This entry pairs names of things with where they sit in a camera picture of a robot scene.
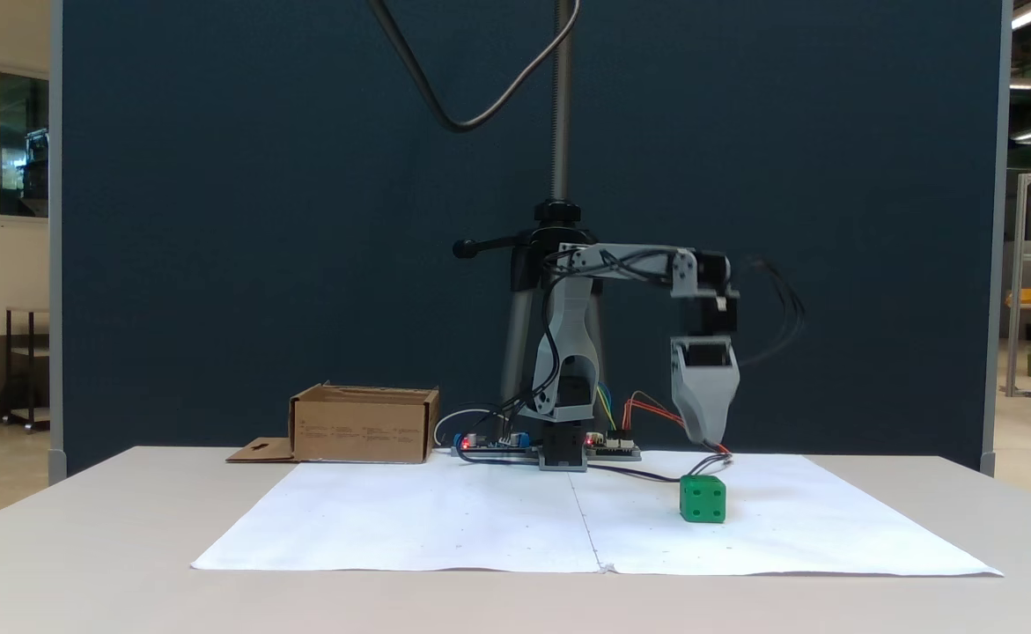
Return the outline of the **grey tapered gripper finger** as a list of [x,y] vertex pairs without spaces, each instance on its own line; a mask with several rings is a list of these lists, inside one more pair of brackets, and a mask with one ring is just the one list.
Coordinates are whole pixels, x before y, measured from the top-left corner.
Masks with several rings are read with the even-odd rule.
[[724,441],[737,388],[727,389],[676,389],[675,406],[679,410],[689,441],[695,445]]

